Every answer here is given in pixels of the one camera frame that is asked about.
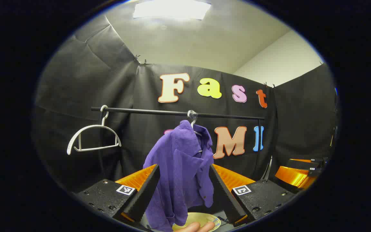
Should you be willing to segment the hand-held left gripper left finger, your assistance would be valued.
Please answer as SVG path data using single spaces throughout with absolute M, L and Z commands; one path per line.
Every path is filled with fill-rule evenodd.
M 100 180 L 76 193 L 85 205 L 115 220 L 139 222 L 160 179 L 159 165 L 137 171 L 117 181 Z

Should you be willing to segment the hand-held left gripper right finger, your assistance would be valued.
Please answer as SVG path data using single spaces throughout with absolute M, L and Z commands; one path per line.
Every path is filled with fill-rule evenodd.
M 295 194 L 270 180 L 254 181 L 219 165 L 210 165 L 215 204 L 233 226 L 251 223 L 271 214 Z

